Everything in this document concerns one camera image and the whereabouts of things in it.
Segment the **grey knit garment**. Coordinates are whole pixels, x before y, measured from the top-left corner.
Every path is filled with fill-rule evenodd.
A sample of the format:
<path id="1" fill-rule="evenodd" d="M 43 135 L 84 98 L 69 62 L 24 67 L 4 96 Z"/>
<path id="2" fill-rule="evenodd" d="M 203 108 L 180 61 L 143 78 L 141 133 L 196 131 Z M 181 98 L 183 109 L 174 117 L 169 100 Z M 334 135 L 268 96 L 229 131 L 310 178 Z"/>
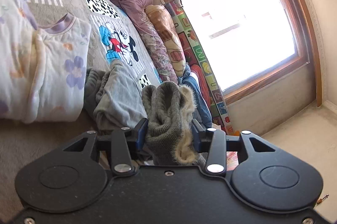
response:
<path id="1" fill-rule="evenodd" d="M 146 86 L 142 103 L 148 118 L 145 143 L 154 165 L 205 166 L 205 158 L 193 147 L 191 121 L 196 109 L 191 88 L 174 82 Z"/>

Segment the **folded grey clothes stack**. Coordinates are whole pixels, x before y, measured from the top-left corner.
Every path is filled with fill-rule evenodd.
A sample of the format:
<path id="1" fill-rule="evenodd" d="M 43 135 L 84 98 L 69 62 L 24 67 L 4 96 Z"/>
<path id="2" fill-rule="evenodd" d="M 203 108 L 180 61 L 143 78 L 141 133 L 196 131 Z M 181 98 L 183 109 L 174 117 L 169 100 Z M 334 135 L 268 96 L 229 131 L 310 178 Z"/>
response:
<path id="1" fill-rule="evenodd" d="M 119 59 L 112 61 L 109 71 L 86 71 L 84 109 L 101 132 L 134 128 L 147 118 L 141 93 L 133 71 Z"/>

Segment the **blue folded blanket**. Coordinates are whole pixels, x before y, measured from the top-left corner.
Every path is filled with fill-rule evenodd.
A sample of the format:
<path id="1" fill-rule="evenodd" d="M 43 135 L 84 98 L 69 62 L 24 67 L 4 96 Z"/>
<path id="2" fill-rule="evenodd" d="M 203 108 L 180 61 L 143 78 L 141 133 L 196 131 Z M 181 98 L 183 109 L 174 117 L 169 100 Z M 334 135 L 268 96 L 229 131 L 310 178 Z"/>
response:
<path id="1" fill-rule="evenodd" d="M 193 91 L 194 101 L 196 105 L 196 109 L 193 113 L 193 118 L 197 119 L 199 124 L 202 125 L 204 128 L 211 128 L 213 126 L 211 112 L 202 96 L 198 77 L 195 73 L 191 71 L 188 63 L 186 63 L 183 76 L 178 77 L 178 84 L 189 86 L 189 88 L 191 88 L 191 90 Z"/>

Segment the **white floral folded quilt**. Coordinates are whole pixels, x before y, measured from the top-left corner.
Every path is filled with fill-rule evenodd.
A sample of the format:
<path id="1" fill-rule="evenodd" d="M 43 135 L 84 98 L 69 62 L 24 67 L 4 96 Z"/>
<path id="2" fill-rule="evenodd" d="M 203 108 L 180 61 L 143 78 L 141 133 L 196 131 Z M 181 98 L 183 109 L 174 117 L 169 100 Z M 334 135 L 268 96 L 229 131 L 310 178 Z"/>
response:
<path id="1" fill-rule="evenodd" d="M 1 118 L 75 121 L 90 33 L 90 24 L 71 14 L 41 28 L 26 0 L 1 0 Z"/>

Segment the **colourful alphabet play mat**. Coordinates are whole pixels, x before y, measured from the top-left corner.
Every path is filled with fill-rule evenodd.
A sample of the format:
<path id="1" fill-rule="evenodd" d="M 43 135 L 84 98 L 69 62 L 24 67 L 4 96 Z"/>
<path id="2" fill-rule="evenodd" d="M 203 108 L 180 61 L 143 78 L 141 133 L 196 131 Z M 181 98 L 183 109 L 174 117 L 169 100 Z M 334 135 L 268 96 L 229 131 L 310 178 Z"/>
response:
<path id="1" fill-rule="evenodd" d="M 187 15 L 183 8 L 174 1 L 166 3 L 164 6 L 173 19 L 186 61 L 189 63 L 191 71 L 198 76 L 201 93 L 211 112 L 213 123 L 228 135 L 235 135 L 222 91 Z"/>

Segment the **wooden framed window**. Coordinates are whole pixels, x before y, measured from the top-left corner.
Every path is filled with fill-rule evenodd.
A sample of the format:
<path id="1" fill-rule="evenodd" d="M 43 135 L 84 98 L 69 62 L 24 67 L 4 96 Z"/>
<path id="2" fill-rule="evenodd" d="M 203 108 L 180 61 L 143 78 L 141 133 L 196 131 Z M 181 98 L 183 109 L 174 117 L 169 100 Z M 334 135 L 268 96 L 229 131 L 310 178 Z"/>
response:
<path id="1" fill-rule="evenodd" d="M 322 102 L 318 45 L 305 0 L 161 0 L 192 25 L 227 104 L 261 90 L 308 62 Z"/>

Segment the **orange patterned pillow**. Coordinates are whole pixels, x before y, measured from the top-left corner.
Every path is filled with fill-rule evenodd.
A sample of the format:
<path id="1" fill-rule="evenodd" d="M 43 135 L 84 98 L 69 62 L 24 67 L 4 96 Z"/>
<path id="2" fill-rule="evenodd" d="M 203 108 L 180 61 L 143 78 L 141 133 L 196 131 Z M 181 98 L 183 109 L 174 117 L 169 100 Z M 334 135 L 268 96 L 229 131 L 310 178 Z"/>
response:
<path id="1" fill-rule="evenodd" d="M 149 5 L 145 12 L 166 47 L 177 77 L 182 77 L 186 59 L 172 17 L 163 5 Z"/>

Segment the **Mickey Mouse brown blanket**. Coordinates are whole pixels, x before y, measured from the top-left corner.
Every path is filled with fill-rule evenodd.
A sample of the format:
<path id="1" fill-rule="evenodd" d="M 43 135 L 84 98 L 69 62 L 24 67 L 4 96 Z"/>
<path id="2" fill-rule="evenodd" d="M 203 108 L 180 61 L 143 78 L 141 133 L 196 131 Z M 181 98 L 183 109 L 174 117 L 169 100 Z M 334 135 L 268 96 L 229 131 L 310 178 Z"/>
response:
<path id="1" fill-rule="evenodd" d="M 65 14 L 91 26 L 88 68 L 109 71 L 119 59 L 133 71 L 141 88 L 160 84 L 158 72 L 142 38 L 127 14 L 109 0 L 26 0 L 37 24 L 47 28 Z M 21 209 L 14 180 L 21 167 L 92 129 L 95 121 L 82 111 L 75 121 L 42 121 L 26 124 L 1 118 L 1 220 L 8 221 Z"/>

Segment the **purple floral duvet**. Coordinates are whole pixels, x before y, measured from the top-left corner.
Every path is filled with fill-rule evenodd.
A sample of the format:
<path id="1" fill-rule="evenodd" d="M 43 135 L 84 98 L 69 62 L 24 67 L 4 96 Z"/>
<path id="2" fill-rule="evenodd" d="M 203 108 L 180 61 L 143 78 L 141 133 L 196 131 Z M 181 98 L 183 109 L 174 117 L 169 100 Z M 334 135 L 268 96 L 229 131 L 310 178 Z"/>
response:
<path id="1" fill-rule="evenodd" d="M 153 4 L 153 0 L 110 0 L 114 5 L 121 8 L 130 18 L 140 37 L 161 80 L 178 82 L 177 75 L 173 69 L 173 65 L 169 59 L 167 49 L 150 22 L 150 19 L 145 13 L 145 9 Z"/>

